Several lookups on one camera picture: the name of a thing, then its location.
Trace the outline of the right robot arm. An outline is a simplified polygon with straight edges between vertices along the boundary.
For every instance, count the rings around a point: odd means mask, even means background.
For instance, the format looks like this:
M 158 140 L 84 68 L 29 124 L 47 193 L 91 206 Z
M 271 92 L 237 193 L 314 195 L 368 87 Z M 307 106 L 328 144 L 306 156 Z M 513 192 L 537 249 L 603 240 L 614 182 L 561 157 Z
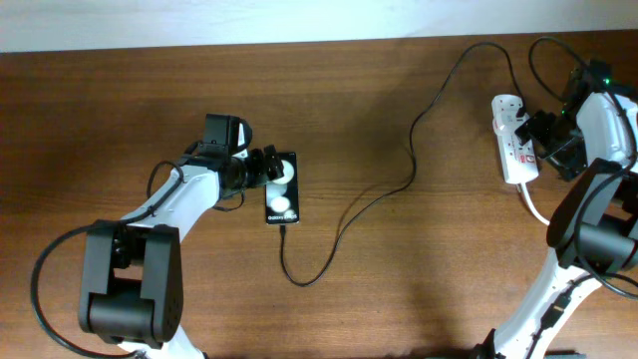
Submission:
M 527 183 L 546 161 L 574 187 L 546 220 L 548 252 L 516 311 L 475 346 L 474 358 L 543 358 L 578 306 L 637 265 L 637 103 L 604 62 L 575 68 L 560 115 L 530 116 L 498 95 L 492 124 L 506 183 Z

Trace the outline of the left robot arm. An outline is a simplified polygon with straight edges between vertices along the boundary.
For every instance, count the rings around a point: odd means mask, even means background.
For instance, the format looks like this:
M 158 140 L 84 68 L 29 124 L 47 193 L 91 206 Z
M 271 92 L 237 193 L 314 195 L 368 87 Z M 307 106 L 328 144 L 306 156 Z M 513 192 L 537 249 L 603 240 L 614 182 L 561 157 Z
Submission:
M 266 221 L 300 219 L 297 157 L 269 145 L 252 148 L 247 122 L 209 114 L 201 140 L 175 162 L 157 191 L 118 221 L 98 220 L 87 233 L 79 325 L 135 358 L 203 358 L 180 324 L 180 245 L 220 202 L 264 187 Z

